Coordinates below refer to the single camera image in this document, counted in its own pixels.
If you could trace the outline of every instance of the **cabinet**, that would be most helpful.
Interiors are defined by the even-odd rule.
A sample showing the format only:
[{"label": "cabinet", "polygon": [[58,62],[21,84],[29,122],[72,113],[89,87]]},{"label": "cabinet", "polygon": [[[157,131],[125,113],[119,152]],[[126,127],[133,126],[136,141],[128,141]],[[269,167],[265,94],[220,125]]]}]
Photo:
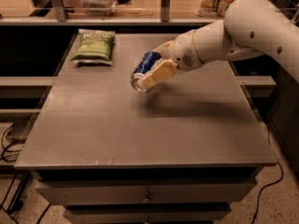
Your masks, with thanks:
[{"label": "cabinet", "polygon": [[130,86],[140,55],[176,36],[117,34],[111,66],[70,62],[72,45],[15,165],[72,223],[210,222],[276,164],[227,62]]}]

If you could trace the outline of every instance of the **green snack bag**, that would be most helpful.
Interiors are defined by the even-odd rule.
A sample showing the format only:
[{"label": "green snack bag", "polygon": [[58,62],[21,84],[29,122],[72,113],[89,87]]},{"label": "green snack bag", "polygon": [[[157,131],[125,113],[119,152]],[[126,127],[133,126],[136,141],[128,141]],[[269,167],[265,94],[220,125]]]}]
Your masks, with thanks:
[{"label": "green snack bag", "polygon": [[71,61],[112,64],[114,32],[79,29],[80,45]]}]

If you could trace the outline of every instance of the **drawer handle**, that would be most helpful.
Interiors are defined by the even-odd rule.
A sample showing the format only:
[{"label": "drawer handle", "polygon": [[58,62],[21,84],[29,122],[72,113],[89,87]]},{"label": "drawer handle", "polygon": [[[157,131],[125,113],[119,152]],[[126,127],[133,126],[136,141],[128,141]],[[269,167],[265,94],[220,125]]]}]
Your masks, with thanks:
[{"label": "drawer handle", "polygon": [[147,193],[146,193],[146,197],[145,197],[144,200],[143,200],[143,203],[151,203],[151,202],[152,202],[152,199],[151,199],[151,197],[150,197],[150,193],[147,192]]}]

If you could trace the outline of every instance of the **blue can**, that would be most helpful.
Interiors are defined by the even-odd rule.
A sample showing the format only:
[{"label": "blue can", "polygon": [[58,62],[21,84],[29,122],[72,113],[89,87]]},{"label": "blue can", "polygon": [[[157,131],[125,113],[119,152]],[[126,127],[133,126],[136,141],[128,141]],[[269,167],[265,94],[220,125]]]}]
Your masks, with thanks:
[{"label": "blue can", "polygon": [[142,82],[140,82],[140,78],[142,78],[161,57],[162,56],[155,51],[145,53],[142,62],[131,75],[131,85],[134,89],[140,92],[149,92],[152,89],[145,87]]}]

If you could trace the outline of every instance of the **drawer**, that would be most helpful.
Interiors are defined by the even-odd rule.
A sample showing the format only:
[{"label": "drawer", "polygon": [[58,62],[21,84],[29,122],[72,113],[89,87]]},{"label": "drawer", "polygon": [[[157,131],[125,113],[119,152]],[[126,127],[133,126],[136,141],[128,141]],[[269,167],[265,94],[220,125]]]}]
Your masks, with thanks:
[{"label": "drawer", "polygon": [[256,185],[247,181],[166,180],[159,182],[46,182],[36,190],[49,203],[103,205],[129,203],[230,203],[242,200]]},{"label": "drawer", "polygon": [[151,204],[87,208],[65,210],[64,217],[74,224],[202,223],[223,218],[230,211],[225,204]]}]

